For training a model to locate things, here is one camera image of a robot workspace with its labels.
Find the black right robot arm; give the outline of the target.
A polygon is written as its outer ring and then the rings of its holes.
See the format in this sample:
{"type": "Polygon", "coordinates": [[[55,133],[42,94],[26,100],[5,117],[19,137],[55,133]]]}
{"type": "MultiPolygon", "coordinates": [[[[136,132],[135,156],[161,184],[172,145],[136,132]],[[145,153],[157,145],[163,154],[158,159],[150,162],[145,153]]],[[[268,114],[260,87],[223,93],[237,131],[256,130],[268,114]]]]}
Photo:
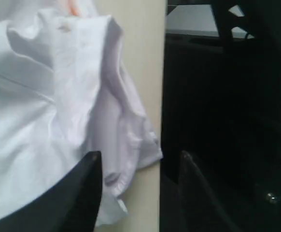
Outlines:
{"type": "Polygon", "coordinates": [[[162,170],[191,232],[281,232],[281,0],[170,0],[162,170]]]}

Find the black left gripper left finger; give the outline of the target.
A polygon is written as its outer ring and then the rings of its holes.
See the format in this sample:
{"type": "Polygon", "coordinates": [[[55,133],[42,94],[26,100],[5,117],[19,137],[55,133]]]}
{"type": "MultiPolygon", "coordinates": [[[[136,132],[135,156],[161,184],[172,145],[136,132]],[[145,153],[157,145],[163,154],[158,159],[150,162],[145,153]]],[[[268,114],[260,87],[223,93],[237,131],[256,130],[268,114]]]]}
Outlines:
{"type": "Polygon", "coordinates": [[[101,152],[91,151],[39,198],[0,219],[0,232],[92,232],[101,196],[101,152]]]}

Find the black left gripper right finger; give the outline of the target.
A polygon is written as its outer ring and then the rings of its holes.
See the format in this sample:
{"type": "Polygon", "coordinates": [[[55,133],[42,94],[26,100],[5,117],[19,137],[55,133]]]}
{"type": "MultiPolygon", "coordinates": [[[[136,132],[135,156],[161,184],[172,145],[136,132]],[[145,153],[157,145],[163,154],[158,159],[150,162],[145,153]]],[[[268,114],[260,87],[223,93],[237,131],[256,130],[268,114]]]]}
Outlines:
{"type": "Polygon", "coordinates": [[[242,231],[226,212],[197,162],[193,154],[181,152],[178,190],[188,231],[242,231]]]}

